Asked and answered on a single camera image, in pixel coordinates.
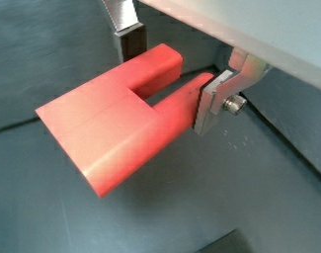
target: gray surface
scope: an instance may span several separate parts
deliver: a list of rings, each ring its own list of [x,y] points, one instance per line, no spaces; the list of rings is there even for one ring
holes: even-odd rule
[[[235,230],[197,253],[253,253],[253,251],[243,233]]]
[[[141,0],[321,89],[321,0]]]
[[[191,129],[98,199],[42,123],[0,133],[0,252],[321,253],[321,182],[249,109]]]
[[[321,172],[321,90],[275,69],[245,94]]]
[[[184,72],[212,65],[216,39],[141,4],[149,46],[184,54]],[[119,64],[96,0],[0,1],[0,127],[36,117],[36,108]]]

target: u-shaped red block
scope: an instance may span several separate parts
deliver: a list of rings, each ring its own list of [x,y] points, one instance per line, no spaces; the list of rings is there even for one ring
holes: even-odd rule
[[[37,109],[97,195],[104,197],[192,126],[204,73],[156,106],[145,99],[181,73],[165,44]]]

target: screw head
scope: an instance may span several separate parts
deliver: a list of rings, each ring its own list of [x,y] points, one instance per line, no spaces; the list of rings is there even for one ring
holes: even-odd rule
[[[248,100],[240,95],[231,96],[224,102],[224,110],[237,115],[248,104]]]

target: metal clamp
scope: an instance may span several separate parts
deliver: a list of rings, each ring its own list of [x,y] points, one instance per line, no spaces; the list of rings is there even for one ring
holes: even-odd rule
[[[261,59],[235,48],[229,60],[231,67],[204,87],[200,94],[195,131],[204,135],[217,124],[223,109],[237,115],[247,100],[237,94],[252,87],[268,74],[272,67]]]
[[[113,31],[121,62],[148,50],[147,26],[140,22],[133,0],[100,0]]]

